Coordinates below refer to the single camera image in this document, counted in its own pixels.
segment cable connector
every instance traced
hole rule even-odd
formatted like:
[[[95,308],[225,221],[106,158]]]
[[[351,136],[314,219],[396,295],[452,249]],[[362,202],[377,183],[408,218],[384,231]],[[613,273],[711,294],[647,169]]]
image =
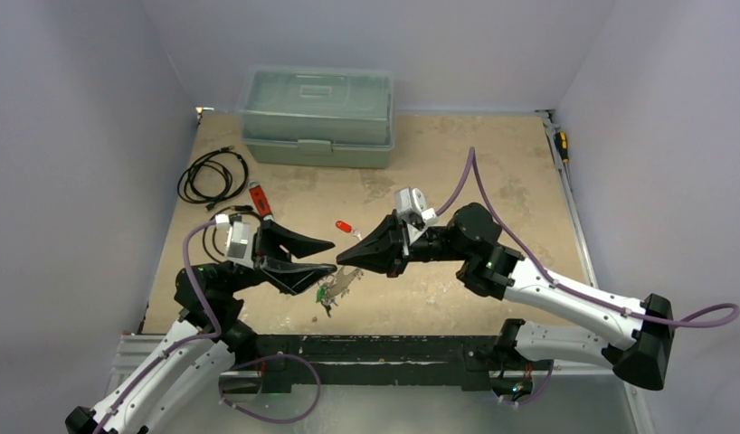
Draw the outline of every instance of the cable connector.
[[[215,227],[225,231],[232,227],[229,221],[229,214],[216,214],[215,215]]]

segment green plastic box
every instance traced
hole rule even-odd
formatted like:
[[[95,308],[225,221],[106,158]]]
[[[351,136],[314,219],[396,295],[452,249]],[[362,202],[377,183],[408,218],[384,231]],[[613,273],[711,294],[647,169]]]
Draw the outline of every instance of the green plastic box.
[[[385,168],[394,148],[385,71],[259,66],[237,106],[259,163]]]

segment translucent lid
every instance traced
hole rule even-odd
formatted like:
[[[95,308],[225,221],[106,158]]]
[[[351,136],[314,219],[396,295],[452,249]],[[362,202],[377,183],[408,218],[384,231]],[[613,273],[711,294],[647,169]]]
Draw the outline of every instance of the translucent lid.
[[[385,71],[260,66],[248,74],[237,112],[388,121],[392,86]]]

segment wooden board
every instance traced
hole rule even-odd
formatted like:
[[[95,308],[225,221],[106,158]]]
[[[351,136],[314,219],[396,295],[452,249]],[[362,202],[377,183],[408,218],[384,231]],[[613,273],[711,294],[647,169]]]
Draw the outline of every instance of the wooden board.
[[[261,182],[277,222],[337,245],[309,262],[334,262],[339,252],[356,242],[336,228],[336,221],[369,233],[394,208],[394,191],[399,188],[422,189],[435,208],[444,203],[460,179],[469,146],[474,146],[489,197],[501,217],[548,268],[583,281],[572,224],[540,118],[400,116],[392,163],[384,170],[259,165],[240,140],[236,117],[205,117],[192,158],[222,146],[235,146],[246,156],[251,178]],[[229,166],[234,170],[233,158]],[[197,183],[209,192],[222,188],[220,177],[211,171],[199,176]],[[481,202],[473,176],[441,223],[470,202]],[[227,204],[244,203],[251,203],[248,193]],[[145,332],[165,332],[176,319],[180,307],[173,295],[176,272],[183,266],[181,241],[210,215],[202,205],[176,205]],[[505,234],[500,240],[516,247]],[[191,257],[194,264],[208,261],[199,239],[191,245]],[[396,279],[366,272],[337,301],[332,318],[316,302],[316,288],[292,297],[264,284],[238,293],[245,300],[241,319],[259,333],[275,334],[483,335],[495,334],[508,317],[564,323],[532,307],[471,294],[455,278],[459,267],[459,263],[410,264]]]

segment wall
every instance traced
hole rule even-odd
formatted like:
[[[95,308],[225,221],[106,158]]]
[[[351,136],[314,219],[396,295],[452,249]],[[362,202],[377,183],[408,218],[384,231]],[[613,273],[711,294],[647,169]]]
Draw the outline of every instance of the wall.
[[[253,64],[394,72],[397,108],[561,100],[614,0],[144,0],[196,105],[233,109]]]
[[[102,397],[193,111],[140,2],[0,1],[0,433]]]
[[[621,0],[559,106],[603,288],[740,304],[740,0]],[[740,318],[679,330],[657,431],[740,432]]]

